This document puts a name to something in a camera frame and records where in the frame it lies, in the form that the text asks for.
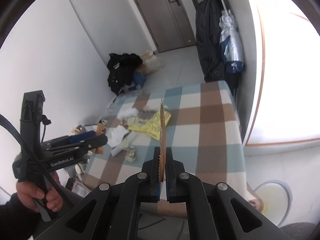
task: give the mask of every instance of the hanging coat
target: hanging coat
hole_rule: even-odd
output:
[[[220,53],[220,0],[204,0],[196,12],[196,47],[206,82],[224,79],[224,64]]]

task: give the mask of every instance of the metal screw head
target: metal screw head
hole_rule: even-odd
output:
[[[228,185],[225,183],[218,184],[218,189],[220,189],[220,190],[226,190],[227,188],[228,188]]]
[[[146,177],[147,177],[147,174],[145,172],[138,173],[138,178],[139,179],[145,179]]]
[[[182,172],[182,173],[180,173],[179,177],[182,178],[182,179],[188,179],[189,178],[189,174],[186,173],[186,172]]]
[[[100,190],[108,190],[109,189],[109,184],[108,183],[102,183],[102,184],[100,184],[100,186],[99,186],[99,189]]]

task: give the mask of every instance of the black jacket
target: black jacket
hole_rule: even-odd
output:
[[[0,235],[5,240],[27,240],[35,231],[39,213],[26,208],[15,193],[0,206]]]
[[[204,0],[196,12],[196,47],[206,82],[224,79],[224,64],[220,53],[223,10],[220,0]]]
[[[108,84],[111,91],[119,94],[124,85],[130,86],[133,81],[133,73],[142,64],[142,59],[136,54],[111,53],[107,68],[110,71]]]

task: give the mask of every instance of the yellow paper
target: yellow paper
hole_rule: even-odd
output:
[[[168,111],[164,111],[164,121],[165,125],[167,125],[169,119],[171,117],[171,114]],[[147,134],[151,136],[151,138],[160,140],[160,109],[158,112],[155,113],[155,115],[146,123],[147,127]]]
[[[146,132],[147,131],[147,127],[146,127],[146,125],[138,126],[136,124],[133,124],[133,125],[128,127],[128,130],[137,131],[137,132]]]

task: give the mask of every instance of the tiled floor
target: tiled floor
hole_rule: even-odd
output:
[[[284,225],[320,221],[320,147],[245,157],[247,181],[252,189],[268,180],[286,182],[293,201]]]
[[[203,82],[204,75],[195,46],[163,52],[157,57],[164,67],[147,76],[142,88],[144,93]]]

